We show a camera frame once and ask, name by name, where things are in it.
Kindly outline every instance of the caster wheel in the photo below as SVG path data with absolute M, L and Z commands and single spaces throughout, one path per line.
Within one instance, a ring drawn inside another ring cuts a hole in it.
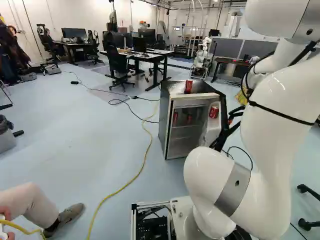
M 300 193 L 304 194 L 305 192 L 307 192 L 307 186 L 304 184 L 300 184 L 296 187 Z
M 298 225 L 300 228 L 302 228 L 305 231 L 310 231 L 311 227 L 308 225 L 308 222 L 304 220 L 303 218 L 300 218 L 298 221 Z

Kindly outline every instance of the extension cord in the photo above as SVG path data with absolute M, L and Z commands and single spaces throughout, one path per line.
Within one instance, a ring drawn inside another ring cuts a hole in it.
M 113 197 L 114 195 L 117 195 L 118 193 L 120 193 L 122 190 L 124 190 L 126 187 L 128 187 L 130 184 L 132 184 L 138 177 L 139 175 L 141 174 L 142 170 L 144 169 L 145 167 L 145 164 L 146 164 L 146 161 L 147 161 L 147 154 L 149 152 L 149 149 L 151 147 L 151 144 L 152 144 L 152 140 L 153 140 L 153 136 L 151 134 L 151 132 L 149 132 L 145 126 L 144 126 L 144 123 L 146 122 L 146 120 L 149 120 L 150 118 L 152 118 L 154 115 L 156 115 L 157 113 L 157 110 L 158 110 L 158 105 L 159 103 L 157 103 L 155 105 L 155 108 L 154 108 L 154 112 L 151 116 L 148 116 L 146 118 L 143 119 L 143 122 L 141 123 L 141 126 L 143 128 L 143 130 L 145 130 L 149 136 L 150 136 L 150 143 L 149 143 L 149 146 L 146 148 L 146 151 L 145 151 L 145 154 L 144 154 L 144 159 L 143 159 L 143 162 L 142 162 L 142 166 L 138 172 L 137 175 L 135 175 L 130 181 L 128 181 L 123 187 L 121 187 L 119 190 L 115 191 L 114 193 L 111 193 L 109 194 L 108 196 L 106 196 L 98 205 L 98 207 L 95 209 L 94 211 L 94 214 L 93 214 L 93 217 L 91 219 L 91 222 L 90 222 L 90 226 L 89 226 L 89 230 L 88 230 L 88 235 L 86 236 L 86 240 L 90 240 L 90 236 L 91 236 L 91 232 L 92 232 L 92 228 L 94 226 L 94 222 L 95 222 L 95 219 L 96 219 L 96 216 L 101 208 L 101 206 L 105 203 L 105 201 L 111 197 Z
M 144 154 L 144 159 L 143 159 L 143 162 L 142 162 L 142 166 L 141 166 L 138 174 L 135 175 L 130 181 L 128 181 L 128 182 L 127 182 L 123 187 L 121 187 L 119 190 L 115 191 L 114 193 L 109 194 L 108 196 L 106 196 L 106 197 L 99 203 L 99 205 L 98 205 L 98 207 L 96 208 L 96 210 L 94 211 L 93 217 L 92 217 L 92 219 L 91 219 L 90 226 L 89 226 L 89 230 L 88 230 L 88 235 L 87 235 L 87 237 L 86 237 L 86 240 L 90 240 L 90 235 L 91 235 L 91 232 L 92 232 L 92 228 L 93 228 L 93 226 L 94 226 L 94 222 L 95 222 L 96 216 L 97 216 L 97 214 L 98 214 L 101 206 L 104 204 L 104 202 L 105 202 L 107 199 L 109 199 L 109 198 L 117 195 L 117 194 L 120 193 L 122 190 L 124 190 L 126 187 L 128 187 L 130 184 L 132 184 L 132 183 L 139 177 L 139 175 L 141 174 L 142 170 L 144 169 L 145 164 L 146 164 L 146 161 L 147 161 L 147 154 L 148 154 L 148 152 L 149 152 L 149 149 L 150 149 L 150 147 L 151 147 L 151 145 L 152 145 L 152 141 L 153 141 L 153 135 L 151 134 L 151 132 L 149 132 L 149 131 L 145 128 L 144 123 L 146 122 L 146 120 L 149 120 L 149 119 L 151 119 L 154 115 L 156 115 L 157 110 L 158 110 L 158 105 L 159 105 L 159 103 L 157 103 L 157 104 L 155 105 L 153 114 L 152 114 L 151 116 L 148 116 L 148 117 L 144 118 L 144 119 L 143 119 L 143 122 L 141 123 L 141 126 L 142 126 L 143 130 L 145 130 L 145 131 L 149 134 L 149 136 L 150 136 L 150 143 L 149 143 L 148 147 L 146 148 L 146 151 L 145 151 L 145 154 Z M 12 227 L 12 228 L 14 228 L 14 229 L 17 229 L 17 230 L 19 230 L 20 232 L 24 233 L 25 235 L 32 235 L 32 234 L 35 234 L 35 233 L 40 233 L 40 235 L 41 235 L 41 237 L 43 238 L 43 240 L 46 240 L 46 237 L 44 236 L 43 231 L 42 231 L 41 229 L 36 229 L 36 230 L 33 230 L 33 231 L 28 231 L 28 230 L 24 229 L 22 226 L 20 226 L 20 225 L 18 225 L 18 224 L 15 224 L 15 223 L 13 223 L 12 221 L 4 220 L 4 219 L 0 219 L 0 224 L 7 225 L 7 226 L 10 226 L 10 227 Z

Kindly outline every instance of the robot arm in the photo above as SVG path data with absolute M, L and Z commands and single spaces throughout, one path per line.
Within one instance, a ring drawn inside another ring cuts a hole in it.
M 286 66 L 304 48 L 295 44 L 320 39 L 319 10 L 317 0 L 247 2 L 252 30 L 291 43 L 282 40 L 273 57 L 256 65 L 255 71 L 269 75 L 256 86 L 242 117 L 241 138 L 258 171 L 208 147 L 194 149 L 185 161 L 194 219 L 211 239 L 223 239 L 236 224 L 263 240 L 277 239 L 289 227 L 292 162 L 320 113 L 320 54 Z

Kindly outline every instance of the sneaker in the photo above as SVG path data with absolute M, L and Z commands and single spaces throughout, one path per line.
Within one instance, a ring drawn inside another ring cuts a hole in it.
M 59 231 L 66 224 L 72 223 L 77 220 L 85 211 L 85 205 L 83 203 L 74 204 L 66 208 L 63 212 L 59 213 L 58 220 L 59 225 L 53 231 L 43 230 L 45 238 L 52 237 L 57 231 Z

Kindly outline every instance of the gray partition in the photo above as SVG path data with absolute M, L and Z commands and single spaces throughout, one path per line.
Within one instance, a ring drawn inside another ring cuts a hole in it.
M 212 42 L 216 41 L 215 56 L 236 59 L 241 49 L 242 39 L 234 38 L 213 38 Z M 213 53 L 214 44 L 211 44 L 209 53 Z
M 245 54 L 262 58 L 276 50 L 277 45 L 277 42 L 272 41 L 245 40 L 239 59 L 243 59 Z

